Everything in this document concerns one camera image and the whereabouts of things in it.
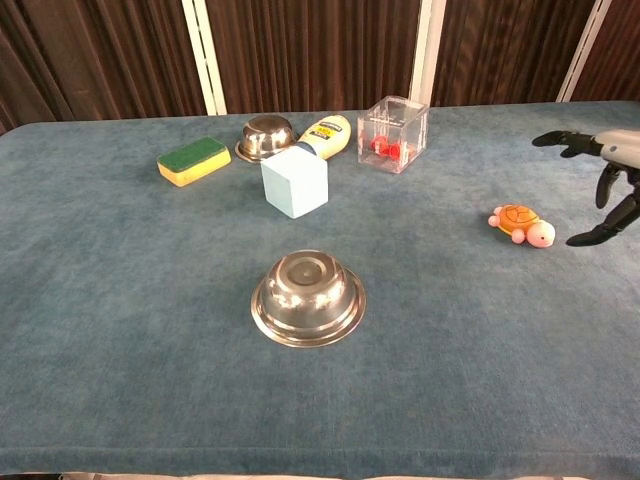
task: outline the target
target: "robotic arm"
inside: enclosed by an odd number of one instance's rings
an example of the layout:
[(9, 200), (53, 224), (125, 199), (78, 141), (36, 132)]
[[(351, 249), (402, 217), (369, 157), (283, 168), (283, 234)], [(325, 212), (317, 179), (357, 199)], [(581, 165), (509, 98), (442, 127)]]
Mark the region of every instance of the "robotic arm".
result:
[(627, 181), (633, 186), (633, 193), (627, 195), (590, 232), (574, 235), (567, 240), (572, 247), (598, 245), (617, 235), (640, 218), (640, 131), (609, 130), (595, 136), (556, 130), (545, 133), (533, 140), (536, 147), (566, 145), (561, 157), (571, 158), (581, 153), (602, 157), (607, 166), (600, 175), (596, 189), (596, 207), (603, 208), (609, 200), (611, 186), (620, 176), (627, 174)]

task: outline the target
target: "yellow bottle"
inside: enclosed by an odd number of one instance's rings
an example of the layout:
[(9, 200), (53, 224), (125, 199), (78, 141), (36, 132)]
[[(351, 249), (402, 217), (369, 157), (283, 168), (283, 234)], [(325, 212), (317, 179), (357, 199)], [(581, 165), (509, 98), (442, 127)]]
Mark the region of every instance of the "yellow bottle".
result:
[(331, 115), (311, 125), (296, 146), (328, 160), (341, 151), (351, 138), (351, 124), (342, 115)]

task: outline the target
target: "pink turtle head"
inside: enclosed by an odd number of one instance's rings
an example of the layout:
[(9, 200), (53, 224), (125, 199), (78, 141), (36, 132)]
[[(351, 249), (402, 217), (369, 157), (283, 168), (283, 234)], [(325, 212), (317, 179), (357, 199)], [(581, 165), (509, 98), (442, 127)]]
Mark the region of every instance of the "pink turtle head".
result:
[(537, 248), (547, 248), (553, 245), (556, 229), (548, 222), (540, 220), (527, 230), (527, 241)]

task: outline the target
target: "upside-down metal bowl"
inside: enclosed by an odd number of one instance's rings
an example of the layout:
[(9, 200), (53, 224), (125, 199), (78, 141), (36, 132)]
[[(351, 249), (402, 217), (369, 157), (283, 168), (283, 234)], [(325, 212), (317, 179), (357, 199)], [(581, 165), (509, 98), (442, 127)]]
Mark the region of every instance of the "upside-down metal bowl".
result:
[(243, 160), (259, 163), (293, 145), (296, 135), (289, 121), (280, 115), (259, 115), (244, 124), (236, 154)]
[(365, 308), (360, 279), (316, 250), (280, 259), (251, 297), (251, 315), (258, 328), (290, 347), (337, 342), (356, 328)]

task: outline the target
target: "toy turtle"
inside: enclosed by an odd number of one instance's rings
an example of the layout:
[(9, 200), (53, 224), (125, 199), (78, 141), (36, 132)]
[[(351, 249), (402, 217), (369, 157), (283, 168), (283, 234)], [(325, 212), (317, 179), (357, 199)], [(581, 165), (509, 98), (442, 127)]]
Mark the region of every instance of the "toy turtle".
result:
[(513, 243), (527, 240), (538, 248), (550, 247), (556, 238), (553, 225), (541, 220), (536, 212), (522, 205), (496, 207), (489, 217), (489, 225), (510, 235)]

